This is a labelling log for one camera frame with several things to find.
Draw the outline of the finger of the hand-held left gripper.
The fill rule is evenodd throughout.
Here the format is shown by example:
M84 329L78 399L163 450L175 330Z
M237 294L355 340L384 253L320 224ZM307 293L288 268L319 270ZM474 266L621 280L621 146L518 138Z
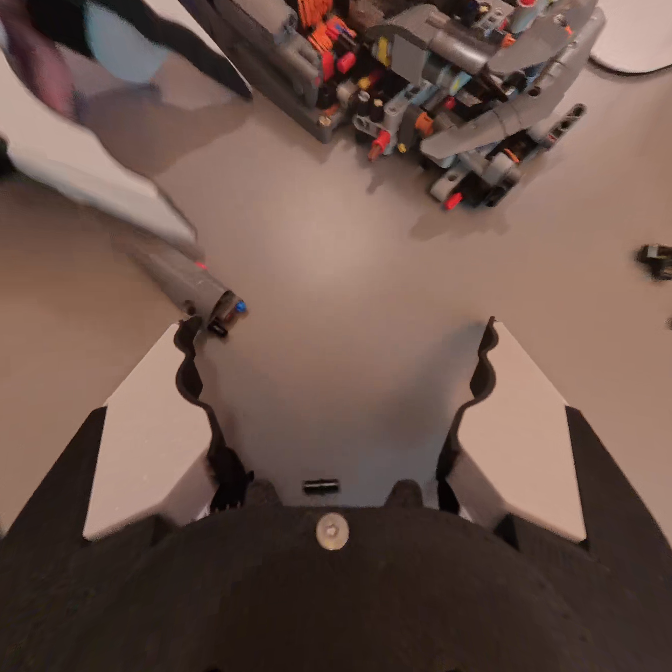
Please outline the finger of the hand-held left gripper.
M85 1L85 39L113 76L149 83L169 55L245 100L253 89L180 1Z
M18 171L176 247L197 234L157 185L114 159L87 128L31 99L1 101L1 137Z

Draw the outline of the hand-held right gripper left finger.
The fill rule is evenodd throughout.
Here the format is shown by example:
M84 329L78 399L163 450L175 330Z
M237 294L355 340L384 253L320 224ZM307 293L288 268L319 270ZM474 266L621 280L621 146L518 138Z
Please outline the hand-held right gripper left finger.
M187 525L245 502L253 473L200 399L201 323L191 317L171 324L108 397L85 539L150 516Z

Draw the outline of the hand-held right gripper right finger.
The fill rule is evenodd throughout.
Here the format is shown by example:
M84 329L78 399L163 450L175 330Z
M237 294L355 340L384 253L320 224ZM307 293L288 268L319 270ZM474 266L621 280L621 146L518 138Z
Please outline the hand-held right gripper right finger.
M516 516L569 542L587 537L567 401L504 323L487 322L469 383L438 457L441 507L451 495L475 524Z

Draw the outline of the grey lego blade assembly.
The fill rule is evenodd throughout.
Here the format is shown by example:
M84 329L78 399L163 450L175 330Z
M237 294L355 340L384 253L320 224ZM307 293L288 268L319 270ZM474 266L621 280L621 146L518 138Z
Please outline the grey lego blade assembly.
M244 299L176 248L129 243L126 252L176 307L200 320L202 331L225 338L248 315Z

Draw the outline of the lego car model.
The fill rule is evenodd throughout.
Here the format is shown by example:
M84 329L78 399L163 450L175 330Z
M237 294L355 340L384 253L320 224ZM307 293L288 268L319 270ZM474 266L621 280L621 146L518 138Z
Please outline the lego car model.
M497 206L585 113L562 101L597 1L182 1L253 86L323 144L432 169L444 210Z

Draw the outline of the black lego connector block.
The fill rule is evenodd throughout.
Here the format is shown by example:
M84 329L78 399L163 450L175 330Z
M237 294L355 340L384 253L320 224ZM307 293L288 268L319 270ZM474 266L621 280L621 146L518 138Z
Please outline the black lego connector block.
M635 260L647 269L652 280L671 281L671 246L643 245Z

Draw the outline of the person's left hand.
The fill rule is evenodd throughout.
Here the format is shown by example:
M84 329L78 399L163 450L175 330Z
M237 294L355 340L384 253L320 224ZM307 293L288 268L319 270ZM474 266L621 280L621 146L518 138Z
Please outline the person's left hand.
M71 70L55 43L32 26L21 3L1 2L1 49L23 84L43 104L78 121Z

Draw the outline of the white book stand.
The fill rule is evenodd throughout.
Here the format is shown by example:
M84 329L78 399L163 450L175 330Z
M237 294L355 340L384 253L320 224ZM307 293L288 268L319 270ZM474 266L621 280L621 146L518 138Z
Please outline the white book stand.
M670 1L598 1L606 24L592 48L596 65L623 75L671 67Z

